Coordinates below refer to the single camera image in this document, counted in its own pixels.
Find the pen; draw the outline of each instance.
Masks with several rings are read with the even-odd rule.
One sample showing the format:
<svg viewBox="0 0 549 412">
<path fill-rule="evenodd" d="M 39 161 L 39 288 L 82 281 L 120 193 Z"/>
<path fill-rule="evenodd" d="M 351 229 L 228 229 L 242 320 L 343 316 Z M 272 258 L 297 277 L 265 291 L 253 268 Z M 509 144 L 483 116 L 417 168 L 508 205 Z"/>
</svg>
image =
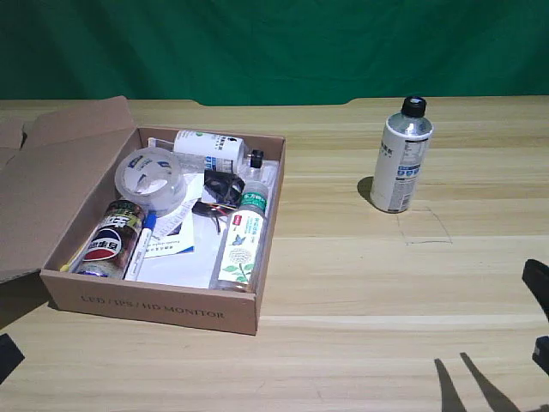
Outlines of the pen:
<svg viewBox="0 0 549 412">
<path fill-rule="evenodd" d="M 148 242 L 151 240 L 153 235 L 154 225 L 156 224 L 156 214 L 149 213 L 145 218 L 143 223 L 143 229 L 141 230 L 141 236 L 137 242 L 136 249 L 134 254 L 131 257 L 130 264 L 128 265 L 128 270 L 126 271 L 126 276 L 124 280 L 126 281 L 136 281 L 139 276 L 139 271 L 143 265 L 143 260 L 145 259 L 145 253 L 147 252 Z"/>
<path fill-rule="evenodd" d="M 78 248 L 78 250 L 75 252 L 74 255 L 69 259 L 69 261 L 61 266 L 60 272 L 73 272 L 84 255 L 86 254 L 87 247 L 89 246 L 89 243 L 92 241 L 95 235 L 95 231 L 97 230 L 97 227 L 92 230 L 92 232 L 87 237 L 86 241 Z"/>
</svg>

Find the white bottle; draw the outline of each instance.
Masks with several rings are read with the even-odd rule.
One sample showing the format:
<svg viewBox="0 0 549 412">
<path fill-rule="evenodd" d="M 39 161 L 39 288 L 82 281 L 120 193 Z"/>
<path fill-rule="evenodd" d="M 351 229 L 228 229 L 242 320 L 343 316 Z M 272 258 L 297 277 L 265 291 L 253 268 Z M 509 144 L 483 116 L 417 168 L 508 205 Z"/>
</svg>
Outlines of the white bottle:
<svg viewBox="0 0 549 412">
<path fill-rule="evenodd" d="M 426 106 L 421 97 L 407 97 L 402 110 L 385 123 L 370 193 L 371 202 L 384 212 L 402 212 L 412 201 L 433 132 L 424 117 Z"/>
</svg>

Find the black object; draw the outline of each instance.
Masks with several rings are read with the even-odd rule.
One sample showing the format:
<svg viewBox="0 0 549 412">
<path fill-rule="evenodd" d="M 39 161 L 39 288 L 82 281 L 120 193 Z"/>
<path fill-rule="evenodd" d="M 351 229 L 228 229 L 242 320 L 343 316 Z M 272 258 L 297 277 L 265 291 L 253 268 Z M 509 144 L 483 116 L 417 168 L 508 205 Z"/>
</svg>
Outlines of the black object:
<svg viewBox="0 0 549 412">
<path fill-rule="evenodd" d="M 542 336 L 536 339 L 532 359 L 549 375 L 549 336 Z"/>
<path fill-rule="evenodd" d="M 250 167 L 253 167 L 255 169 L 261 169 L 262 164 L 263 164 L 263 151 L 254 148 L 251 151 Z"/>
<path fill-rule="evenodd" d="M 0 384 L 25 359 L 7 333 L 0 336 Z"/>
<path fill-rule="evenodd" d="M 244 181 L 233 173 L 206 170 L 204 172 L 204 188 L 214 197 L 215 203 L 196 202 L 192 213 L 213 219 L 219 233 L 218 219 L 240 206 Z"/>
<path fill-rule="evenodd" d="M 524 264 L 522 280 L 540 303 L 549 320 L 549 268 L 542 262 L 529 259 Z M 536 340 L 532 359 L 549 375 L 549 336 Z"/>
<path fill-rule="evenodd" d="M 427 101 L 419 96 L 408 96 L 402 103 L 401 113 L 410 118 L 423 118 Z"/>
</svg>

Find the wood grain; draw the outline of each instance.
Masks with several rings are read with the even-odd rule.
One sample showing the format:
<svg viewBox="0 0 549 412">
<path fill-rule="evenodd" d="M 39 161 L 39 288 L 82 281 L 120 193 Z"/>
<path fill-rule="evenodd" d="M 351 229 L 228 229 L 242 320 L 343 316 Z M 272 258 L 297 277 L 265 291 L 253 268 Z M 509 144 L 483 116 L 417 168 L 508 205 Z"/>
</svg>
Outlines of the wood grain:
<svg viewBox="0 0 549 412">
<path fill-rule="evenodd" d="M 358 187 L 400 99 L 132 101 L 139 125 L 287 137 L 259 334 L 33 309 L 35 284 L 29 313 L 12 322 L 18 307 L 6 309 L 3 331 L 27 358 L 0 388 L 0 408 L 546 410 L 549 378 L 530 357 L 549 325 L 521 274 L 528 258 L 549 262 L 549 97 L 428 102 L 436 131 L 416 199 L 386 215 Z M 73 103 L 4 100 L 0 119 L 32 122 Z"/>
</svg>

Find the open cardboard box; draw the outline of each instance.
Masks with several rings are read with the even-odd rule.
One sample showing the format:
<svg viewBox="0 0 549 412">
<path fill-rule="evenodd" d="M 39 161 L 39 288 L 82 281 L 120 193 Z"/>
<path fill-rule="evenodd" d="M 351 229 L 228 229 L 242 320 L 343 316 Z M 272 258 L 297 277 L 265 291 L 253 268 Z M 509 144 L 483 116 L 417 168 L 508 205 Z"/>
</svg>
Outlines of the open cardboard box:
<svg viewBox="0 0 549 412">
<path fill-rule="evenodd" d="M 60 310 L 255 335 L 284 173 L 280 136 L 224 133 L 280 161 L 254 293 L 58 271 L 118 198 L 118 163 L 149 137 L 173 141 L 177 131 L 136 128 L 124 97 L 38 117 L 21 150 L 21 123 L 0 126 L 0 282 L 40 270 Z"/>
</svg>

